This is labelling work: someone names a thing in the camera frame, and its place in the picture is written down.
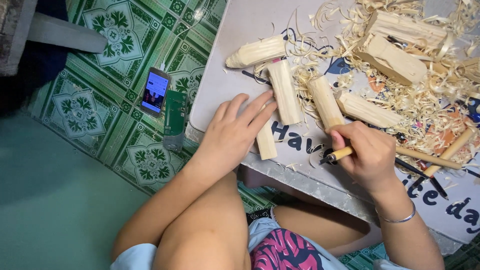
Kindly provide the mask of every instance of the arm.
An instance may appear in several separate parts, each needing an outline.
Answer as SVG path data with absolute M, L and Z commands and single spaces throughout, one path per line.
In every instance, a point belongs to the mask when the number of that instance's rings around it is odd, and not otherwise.
M 248 95 L 239 94 L 232 101 L 220 105 L 190 161 L 140 207 L 118 232 L 112 249 L 112 261 L 134 245 L 158 245 L 164 230 L 172 221 L 240 164 L 255 136 L 276 109 L 276 103 L 272 102 L 256 116 L 271 96 L 272 91 L 261 94 L 239 117 L 240 105 L 248 99 Z
M 328 130 L 334 150 L 350 139 L 355 152 L 339 162 L 372 196 L 378 213 L 389 220 L 410 216 L 413 206 L 395 175 L 395 139 L 361 122 L 337 125 Z M 404 223 L 389 223 L 379 216 L 385 249 L 390 260 L 412 270 L 442 270 L 439 248 L 419 213 Z

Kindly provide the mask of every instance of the mobile phone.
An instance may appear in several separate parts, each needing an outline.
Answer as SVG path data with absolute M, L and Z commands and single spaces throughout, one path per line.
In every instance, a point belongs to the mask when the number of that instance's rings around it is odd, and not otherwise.
M 140 109 L 154 117 L 160 117 L 165 92 L 170 86 L 171 79 L 172 77 L 167 73 L 151 67 L 148 71 Z

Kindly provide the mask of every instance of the white cable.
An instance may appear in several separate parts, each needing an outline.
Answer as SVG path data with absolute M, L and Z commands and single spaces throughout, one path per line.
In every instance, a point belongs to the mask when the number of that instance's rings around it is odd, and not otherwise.
M 175 40 L 176 40 L 181 34 L 185 33 L 186 31 L 188 31 L 188 30 L 190 30 L 190 29 L 192 29 L 192 28 L 194 28 L 194 27 L 204 18 L 206 9 L 207 9 L 207 7 L 208 7 L 208 5 L 207 5 L 206 7 L 204 7 L 206 1 L 207 1 L 207 0 L 203 0 L 203 1 L 202 1 L 202 5 L 201 5 L 201 7 L 202 7 L 202 11 L 201 11 L 202 14 L 201 14 L 201 15 L 202 15 L 202 16 L 197 20 L 197 22 L 195 22 L 194 24 L 192 24 L 190 27 L 187 27 L 187 29 L 181 31 L 180 33 L 178 33 L 178 34 L 173 38 L 172 45 L 170 45 L 170 48 L 169 48 L 169 49 L 167 50 L 167 52 L 165 53 L 165 56 L 163 57 L 163 61 L 162 61 L 162 63 L 160 64 L 160 70 L 161 70 L 161 71 L 164 71 L 164 69 L 165 69 L 165 58 L 167 57 L 168 52 L 172 49 L 173 44 L 175 44 Z

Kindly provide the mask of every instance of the bracelet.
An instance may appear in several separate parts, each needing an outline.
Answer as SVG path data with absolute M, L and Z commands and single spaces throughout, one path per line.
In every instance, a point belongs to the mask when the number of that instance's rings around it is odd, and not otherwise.
M 403 219 L 403 220 L 400 220 L 400 221 L 391 221 L 389 219 L 386 219 L 386 218 L 382 217 L 382 215 L 380 215 L 378 213 L 377 208 L 375 208 L 375 212 L 377 212 L 378 216 L 381 217 L 384 221 L 386 221 L 388 223 L 404 223 L 406 221 L 409 221 L 411 218 L 413 218 L 413 216 L 415 216 L 415 213 L 417 212 L 417 209 L 415 208 L 415 204 L 413 203 L 412 199 L 410 199 L 410 201 L 412 202 L 412 206 L 413 206 L 412 214 L 410 216 L 408 216 L 406 219 Z

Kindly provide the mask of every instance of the phone screen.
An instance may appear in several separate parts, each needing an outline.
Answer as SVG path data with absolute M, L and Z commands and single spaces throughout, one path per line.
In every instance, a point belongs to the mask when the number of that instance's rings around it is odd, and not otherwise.
M 142 106 L 145 106 L 155 112 L 160 112 L 167 86 L 168 79 L 165 79 L 155 73 L 150 72 L 145 87 Z

